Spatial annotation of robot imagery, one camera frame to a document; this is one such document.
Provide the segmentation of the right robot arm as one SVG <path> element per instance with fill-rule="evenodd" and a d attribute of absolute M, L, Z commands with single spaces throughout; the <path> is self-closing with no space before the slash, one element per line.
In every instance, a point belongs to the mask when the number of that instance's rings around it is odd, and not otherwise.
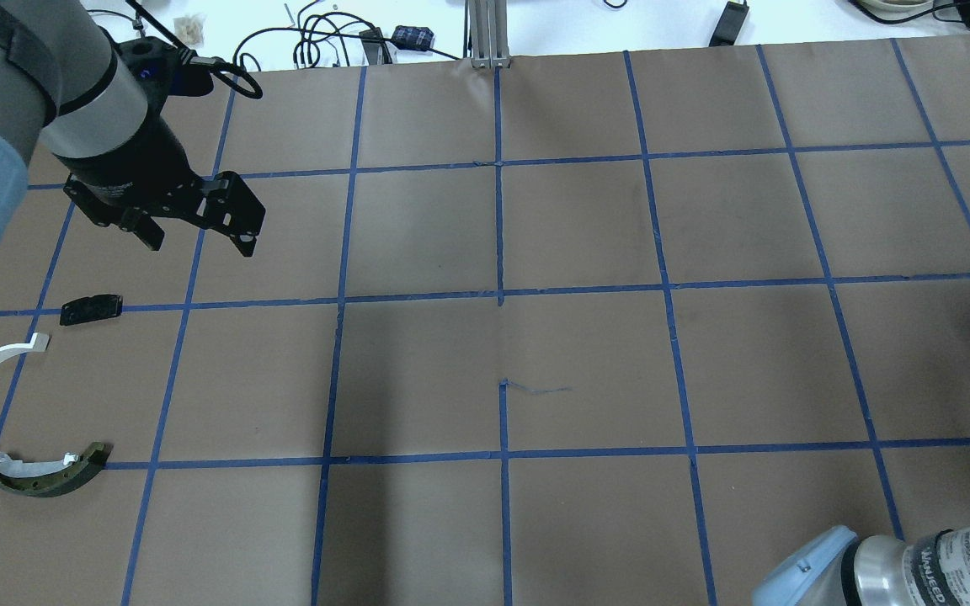
<path fill-rule="evenodd" d="M 771 571 L 754 605 L 970 605 L 970 526 L 913 544 L 835 526 Z"/>

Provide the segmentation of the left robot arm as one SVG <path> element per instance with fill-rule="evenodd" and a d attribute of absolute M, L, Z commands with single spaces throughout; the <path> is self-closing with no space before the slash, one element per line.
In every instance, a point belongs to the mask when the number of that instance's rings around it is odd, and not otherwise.
<path fill-rule="evenodd" d="M 68 172 L 64 192 L 96 226 L 156 252 L 158 219 L 218 231 L 253 256 L 266 210 L 238 173 L 201 177 L 163 119 L 170 96 L 201 97 L 215 81 L 257 81 L 163 31 L 116 42 L 77 1 L 0 1 L 0 242 L 43 146 Z"/>

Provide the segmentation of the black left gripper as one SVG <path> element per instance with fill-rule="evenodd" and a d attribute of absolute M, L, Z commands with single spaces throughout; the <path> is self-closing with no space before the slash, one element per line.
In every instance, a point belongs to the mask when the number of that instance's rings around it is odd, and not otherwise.
<path fill-rule="evenodd" d="M 194 172 L 162 116 L 149 114 L 118 149 L 58 160 L 69 170 L 64 192 L 89 221 L 127 231 L 151 252 L 165 238 L 159 218 L 216 231 L 245 258 L 257 249 L 266 216 L 261 200 L 232 170 L 208 178 Z"/>

